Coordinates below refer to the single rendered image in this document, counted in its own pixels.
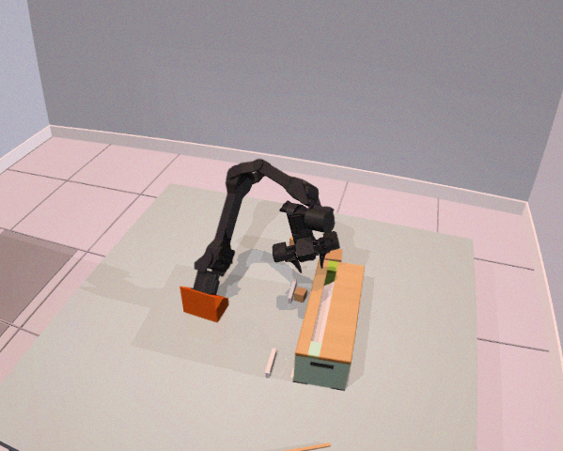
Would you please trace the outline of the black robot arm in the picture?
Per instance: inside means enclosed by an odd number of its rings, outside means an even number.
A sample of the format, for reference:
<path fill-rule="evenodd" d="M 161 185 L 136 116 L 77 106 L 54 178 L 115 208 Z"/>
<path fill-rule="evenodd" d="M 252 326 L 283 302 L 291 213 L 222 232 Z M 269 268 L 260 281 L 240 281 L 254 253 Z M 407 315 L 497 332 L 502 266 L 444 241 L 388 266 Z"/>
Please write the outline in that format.
<path fill-rule="evenodd" d="M 334 209 L 321 205 L 319 189 L 313 184 L 289 176 L 261 159 L 233 165 L 227 172 L 227 196 L 215 239 L 207 247 L 204 256 L 194 262 L 197 272 L 192 290 L 216 295 L 220 284 L 219 277 L 226 274 L 235 255 L 235 251 L 231 250 L 230 241 L 242 199 L 250 191 L 252 184 L 259 182 L 264 176 L 283 186 L 294 199 L 308 206 L 307 208 L 289 201 L 283 204 L 279 211 L 287 214 L 290 229 L 300 231 L 308 228 L 323 233 L 330 233 L 334 229 Z M 316 241 L 312 233 L 306 235 L 303 239 L 295 239 L 294 243 L 300 262 L 315 260 L 316 256 L 322 253 L 321 242 Z"/>

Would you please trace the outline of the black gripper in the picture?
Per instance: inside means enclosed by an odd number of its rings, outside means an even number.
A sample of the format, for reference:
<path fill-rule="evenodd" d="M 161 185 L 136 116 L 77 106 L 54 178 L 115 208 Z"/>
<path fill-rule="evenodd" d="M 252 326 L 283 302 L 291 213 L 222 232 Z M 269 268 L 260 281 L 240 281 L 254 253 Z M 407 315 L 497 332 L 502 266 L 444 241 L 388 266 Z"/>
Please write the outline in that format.
<path fill-rule="evenodd" d="M 295 239 L 297 238 L 303 239 L 304 237 L 306 237 L 307 233 L 313 234 L 313 231 L 308 228 L 300 231 L 294 231 L 291 229 L 290 231 L 294 242 Z M 335 231 L 332 231 L 330 233 L 323 233 L 323 237 L 318 238 L 316 241 L 321 242 L 322 253 L 320 254 L 320 263 L 321 263 L 321 268 L 323 269 L 325 256 L 329 254 L 331 251 L 339 249 L 340 244 L 339 244 L 337 233 Z M 274 262 L 281 262 L 281 261 L 291 262 L 297 268 L 297 270 L 300 273 L 302 273 L 301 265 L 299 263 L 298 257 L 296 256 L 295 252 L 296 252 L 295 244 L 291 246 L 287 246 L 285 242 L 276 243 L 273 245 Z"/>

